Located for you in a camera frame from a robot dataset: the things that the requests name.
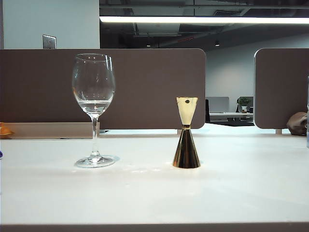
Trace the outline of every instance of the potted plant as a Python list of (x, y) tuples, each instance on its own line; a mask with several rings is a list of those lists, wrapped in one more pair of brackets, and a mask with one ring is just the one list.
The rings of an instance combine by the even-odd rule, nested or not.
[(249, 102), (251, 102), (251, 100), (246, 98), (246, 97), (238, 98), (237, 103), (239, 104), (239, 106), (241, 106), (241, 112), (242, 113), (247, 112), (247, 105), (248, 105)]

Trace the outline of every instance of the desk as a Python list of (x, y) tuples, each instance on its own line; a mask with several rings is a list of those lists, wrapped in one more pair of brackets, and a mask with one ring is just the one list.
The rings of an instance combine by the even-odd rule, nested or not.
[(211, 121), (227, 121), (228, 118), (247, 118), (253, 120), (253, 113), (209, 113)]
[(192, 130), (201, 167), (171, 165), (179, 135), (2, 140), (1, 231), (309, 231), (306, 137), (257, 127)]

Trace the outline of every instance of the wine glass base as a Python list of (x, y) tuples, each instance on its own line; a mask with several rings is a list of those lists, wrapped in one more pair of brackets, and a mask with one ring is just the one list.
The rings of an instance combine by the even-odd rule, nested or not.
[(89, 157), (85, 157), (83, 159), (78, 160), (75, 163), (75, 166), (81, 167), (81, 168), (100, 168), (100, 167), (106, 167), (110, 166), (115, 163), (115, 160), (112, 156), (104, 156), (100, 157), (99, 159), (95, 159), (95, 162), (93, 162)]

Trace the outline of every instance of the wine glass stem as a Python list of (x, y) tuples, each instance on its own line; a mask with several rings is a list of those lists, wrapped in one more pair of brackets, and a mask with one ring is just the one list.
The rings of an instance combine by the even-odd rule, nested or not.
[(98, 117), (91, 117), (92, 121), (92, 156), (98, 156), (100, 155), (98, 151), (98, 146), (97, 146), (97, 141), (98, 141), (98, 133), (97, 133), (97, 122), (98, 122)]

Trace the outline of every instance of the brown bag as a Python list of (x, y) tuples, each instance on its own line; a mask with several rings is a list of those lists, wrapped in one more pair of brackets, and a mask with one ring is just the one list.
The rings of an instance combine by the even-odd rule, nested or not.
[(306, 135), (307, 133), (307, 113), (297, 112), (292, 115), (286, 124), (293, 135)]

